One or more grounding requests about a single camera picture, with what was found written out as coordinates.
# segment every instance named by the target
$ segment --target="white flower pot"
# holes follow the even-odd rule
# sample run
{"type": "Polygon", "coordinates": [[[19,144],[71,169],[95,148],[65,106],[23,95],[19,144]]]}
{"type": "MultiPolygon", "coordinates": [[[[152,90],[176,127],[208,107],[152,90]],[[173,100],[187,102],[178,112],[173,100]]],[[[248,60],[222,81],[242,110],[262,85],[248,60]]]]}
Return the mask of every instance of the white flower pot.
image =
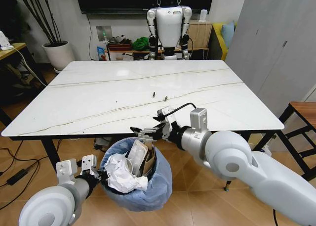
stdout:
{"type": "Polygon", "coordinates": [[[61,41],[63,45],[51,46],[50,43],[42,45],[51,65],[60,73],[70,62],[75,60],[73,51],[68,41],[61,41]]]}

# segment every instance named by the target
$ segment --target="blue cushion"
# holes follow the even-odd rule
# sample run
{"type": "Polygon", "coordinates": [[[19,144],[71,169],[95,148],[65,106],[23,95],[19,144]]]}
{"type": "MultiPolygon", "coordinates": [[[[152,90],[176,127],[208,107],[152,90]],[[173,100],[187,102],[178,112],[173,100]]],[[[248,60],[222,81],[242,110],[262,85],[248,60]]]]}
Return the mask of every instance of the blue cushion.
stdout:
{"type": "Polygon", "coordinates": [[[227,48],[231,45],[233,35],[234,35],[235,24],[231,22],[229,24],[225,24],[222,27],[222,37],[225,41],[227,48]]]}

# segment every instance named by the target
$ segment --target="yellow chair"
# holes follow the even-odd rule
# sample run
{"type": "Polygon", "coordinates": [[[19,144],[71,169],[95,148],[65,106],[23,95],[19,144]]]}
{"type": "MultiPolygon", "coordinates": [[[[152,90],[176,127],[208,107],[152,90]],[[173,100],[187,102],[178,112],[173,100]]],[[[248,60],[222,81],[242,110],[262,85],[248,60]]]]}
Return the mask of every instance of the yellow chair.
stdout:
{"type": "Polygon", "coordinates": [[[209,59],[225,60],[228,48],[222,37],[222,27],[225,23],[213,23],[210,36],[210,55],[209,59]]]}

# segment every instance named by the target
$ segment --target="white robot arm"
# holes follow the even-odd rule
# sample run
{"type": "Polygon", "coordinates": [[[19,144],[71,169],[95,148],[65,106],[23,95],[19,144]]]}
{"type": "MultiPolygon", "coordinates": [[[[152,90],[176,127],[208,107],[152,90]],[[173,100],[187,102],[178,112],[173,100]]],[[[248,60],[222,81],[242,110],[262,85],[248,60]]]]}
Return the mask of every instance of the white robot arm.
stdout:
{"type": "MultiPolygon", "coordinates": [[[[316,226],[316,189],[301,176],[262,152],[252,152],[248,143],[238,134],[220,131],[214,134],[207,128],[207,112],[196,108],[190,113],[191,126],[180,127],[173,113],[166,107],[154,117],[160,124],[153,128],[131,127],[140,140],[158,139],[174,142],[188,151],[194,160],[218,177],[231,181],[240,179],[262,202],[281,212],[300,225],[316,226]]],[[[99,181],[104,181],[103,171],[95,171],[96,158],[88,155],[82,159],[79,178],[74,159],[57,163],[58,186],[35,194],[24,206],[20,226],[67,226],[73,224],[81,213],[81,204],[99,181]]]]}
{"type": "Polygon", "coordinates": [[[95,170],[96,156],[87,155],[81,161],[81,173],[76,178],[76,160],[56,164],[58,185],[36,193],[24,205],[19,226],[69,226],[81,215],[81,205],[100,180],[95,170]]]}
{"type": "Polygon", "coordinates": [[[252,152],[240,135],[230,131],[212,134],[207,129],[204,108],[194,109],[190,113],[191,127],[181,128],[173,113],[182,107],[173,111],[166,107],[158,111],[158,117],[154,119],[161,124],[154,134],[148,134],[144,129],[138,132],[139,137],[144,141],[161,137],[174,142],[221,179],[240,179],[259,200],[273,209],[300,225],[316,225],[316,189],[311,184],[267,154],[252,152]]]}

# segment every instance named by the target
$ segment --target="green bag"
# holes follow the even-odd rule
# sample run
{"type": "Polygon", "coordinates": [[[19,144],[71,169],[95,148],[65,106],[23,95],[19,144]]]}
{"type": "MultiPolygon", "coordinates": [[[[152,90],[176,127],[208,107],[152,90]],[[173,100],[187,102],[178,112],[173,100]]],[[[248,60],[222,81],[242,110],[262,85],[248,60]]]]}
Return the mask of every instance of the green bag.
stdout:
{"type": "Polygon", "coordinates": [[[135,49],[135,50],[148,50],[149,49],[148,37],[138,38],[133,43],[133,49],[135,49]]]}

